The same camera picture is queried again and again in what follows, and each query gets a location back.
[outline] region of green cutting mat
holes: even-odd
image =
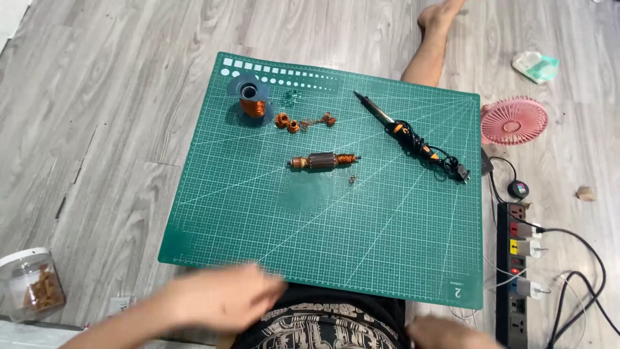
[[[273,122],[242,125],[226,86],[249,71],[270,86],[277,112],[301,120],[330,111],[336,124],[296,134]],[[290,89],[302,94],[294,106]],[[444,180],[405,155],[353,89],[458,157],[470,182]],[[479,111],[477,94],[220,52],[159,261],[255,260],[296,283],[480,309]],[[321,173],[286,167],[294,156],[332,151],[362,160]]]

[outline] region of fan grille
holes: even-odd
[[[540,102],[528,97],[489,104],[483,107],[482,136],[501,145],[518,145],[540,136],[547,128],[549,118]]]

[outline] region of human leg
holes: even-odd
[[[422,43],[402,74],[401,81],[437,87],[446,53],[448,31],[465,0],[444,0],[425,8],[418,18]]]

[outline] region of wooden floor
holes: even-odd
[[[49,321],[102,318],[110,297],[143,297],[180,271],[157,262],[168,210],[211,68],[224,50],[398,79],[420,42],[426,1],[35,0],[0,56],[0,255],[48,246],[68,297]],[[620,3],[470,0],[451,29],[440,87],[483,102],[526,94],[549,127],[508,157],[529,184],[528,217],[584,236],[606,263],[600,297],[620,325]],[[537,86],[510,68],[516,52],[560,59]],[[500,187],[509,168],[496,164]],[[484,253],[495,258],[487,178]],[[596,202],[574,197],[594,188]],[[531,348],[550,336],[563,270],[601,273],[576,239],[549,233],[529,272],[553,293],[529,302]],[[485,281],[494,283],[485,266]],[[585,296],[580,281],[576,291]],[[476,325],[494,333],[495,294]],[[568,309],[578,302],[569,294]],[[413,304],[418,313],[447,308]],[[598,309],[580,348],[619,348]],[[558,347],[574,348],[584,320]]]

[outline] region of soldering iron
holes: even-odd
[[[467,183],[467,180],[469,180],[469,170],[467,170],[457,158],[451,156],[443,149],[428,145],[423,137],[420,137],[414,132],[408,122],[392,119],[375,103],[368,99],[368,97],[362,96],[357,91],[353,91],[353,93],[360,99],[362,105],[381,121],[386,131],[388,131],[408,152],[429,163],[441,166],[448,176]],[[433,150],[441,152],[446,157],[441,159]]]

